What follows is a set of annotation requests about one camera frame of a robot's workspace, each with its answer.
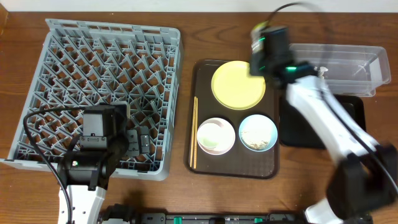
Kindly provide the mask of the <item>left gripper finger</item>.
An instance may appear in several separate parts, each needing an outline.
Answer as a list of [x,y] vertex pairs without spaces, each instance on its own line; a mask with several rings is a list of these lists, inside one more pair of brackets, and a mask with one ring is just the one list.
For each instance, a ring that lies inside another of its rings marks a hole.
[[150,153],[149,128],[147,126],[139,127],[139,145],[141,154]]
[[138,133],[135,129],[130,129],[126,131],[126,136],[129,141],[129,147],[126,151],[128,157],[136,157],[139,155],[139,140]]

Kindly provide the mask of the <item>white tissue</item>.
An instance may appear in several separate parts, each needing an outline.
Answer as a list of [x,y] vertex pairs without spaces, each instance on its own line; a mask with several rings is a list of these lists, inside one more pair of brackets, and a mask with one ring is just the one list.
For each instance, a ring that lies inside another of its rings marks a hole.
[[315,67],[314,69],[318,72],[319,78],[325,79],[325,73],[328,71],[326,67]]

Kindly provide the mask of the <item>light blue bowl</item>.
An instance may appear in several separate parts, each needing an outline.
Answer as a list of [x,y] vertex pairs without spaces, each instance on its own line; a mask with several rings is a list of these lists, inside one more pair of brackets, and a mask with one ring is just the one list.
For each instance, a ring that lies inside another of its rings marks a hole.
[[[269,142],[269,145],[261,151],[255,151],[253,149],[248,148],[244,143],[243,140],[241,139],[241,132],[242,131],[249,131],[249,130],[261,130],[261,131],[267,131],[270,132],[271,134],[271,139]],[[244,118],[241,122],[241,124],[239,125],[239,138],[241,140],[241,142],[243,143],[243,145],[248,148],[249,150],[252,150],[254,152],[264,152],[264,151],[268,151],[270,150],[272,147],[274,147],[276,145],[277,139],[278,139],[278,130],[277,127],[275,125],[275,123],[273,122],[273,120],[271,120],[270,118],[268,118],[267,116],[261,115],[261,114],[253,114],[250,115],[246,118]]]

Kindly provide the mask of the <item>green snack wrapper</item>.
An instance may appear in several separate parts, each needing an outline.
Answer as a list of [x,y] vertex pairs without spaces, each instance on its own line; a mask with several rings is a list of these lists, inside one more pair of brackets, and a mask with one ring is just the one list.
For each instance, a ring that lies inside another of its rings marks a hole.
[[262,31],[265,30],[268,26],[268,21],[265,22],[260,22],[257,25],[255,25],[251,31],[251,50],[252,53],[258,53],[263,49],[263,41],[265,38],[262,36]]

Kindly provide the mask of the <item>pale green cup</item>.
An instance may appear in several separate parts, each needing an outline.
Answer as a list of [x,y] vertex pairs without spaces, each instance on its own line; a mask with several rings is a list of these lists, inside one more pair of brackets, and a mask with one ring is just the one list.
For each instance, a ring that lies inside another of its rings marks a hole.
[[213,149],[219,144],[221,127],[215,123],[202,124],[197,132],[198,142],[208,149]]

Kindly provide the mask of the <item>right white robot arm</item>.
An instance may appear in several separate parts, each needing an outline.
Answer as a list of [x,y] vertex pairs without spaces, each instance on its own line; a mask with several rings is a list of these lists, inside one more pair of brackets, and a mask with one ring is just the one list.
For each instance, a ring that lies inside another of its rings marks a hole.
[[251,56],[250,74],[285,90],[287,102],[307,120],[336,164],[325,198],[304,211],[307,223],[344,223],[397,201],[397,149],[379,144],[357,125],[316,67],[295,62],[290,53],[258,51]]

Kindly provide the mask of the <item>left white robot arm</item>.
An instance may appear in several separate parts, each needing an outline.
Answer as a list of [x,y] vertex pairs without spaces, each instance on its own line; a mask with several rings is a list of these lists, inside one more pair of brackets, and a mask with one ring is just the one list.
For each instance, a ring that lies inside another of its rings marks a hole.
[[109,179],[124,157],[150,151],[147,128],[128,129],[127,102],[101,103],[83,109],[83,132],[70,142],[57,165],[61,187],[59,223],[96,223]]

